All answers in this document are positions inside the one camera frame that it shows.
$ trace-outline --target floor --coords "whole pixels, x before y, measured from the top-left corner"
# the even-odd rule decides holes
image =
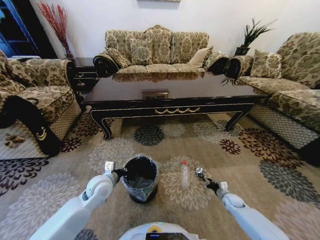
[[[105,161],[123,166],[144,153],[158,163],[158,192],[148,204],[133,202],[119,182],[96,209],[77,240],[116,240],[149,223],[179,224],[203,239],[248,239],[214,193],[193,171],[227,181],[229,190],[279,226],[292,240],[320,239],[320,169],[249,118],[224,132],[226,114],[110,120],[110,141],[84,113],[49,159],[0,161],[0,239],[29,237],[88,181]],[[181,187],[182,161],[191,169]]]

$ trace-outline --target dark wooden coffee table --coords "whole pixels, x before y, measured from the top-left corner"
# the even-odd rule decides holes
[[[235,113],[225,126],[234,126],[267,95],[255,88],[224,81],[208,72],[116,73],[101,78],[83,101],[110,140],[106,119],[191,114]]]

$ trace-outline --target plastic bottle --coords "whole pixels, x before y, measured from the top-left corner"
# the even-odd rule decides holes
[[[190,185],[190,169],[187,161],[181,163],[181,186],[182,189],[187,189]]]

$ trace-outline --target side table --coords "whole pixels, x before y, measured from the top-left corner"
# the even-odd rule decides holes
[[[70,83],[73,91],[76,93],[76,100],[82,103],[84,97],[99,81],[92,57],[75,57],[68,59],[75,64],[75,76]]]

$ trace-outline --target trash can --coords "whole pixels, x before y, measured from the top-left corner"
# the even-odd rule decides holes
[[[154,199],[158,190],[157,163],[141,153],[130,159],[124,168],[127,173],[121,180],[132,200],[145,204]]]

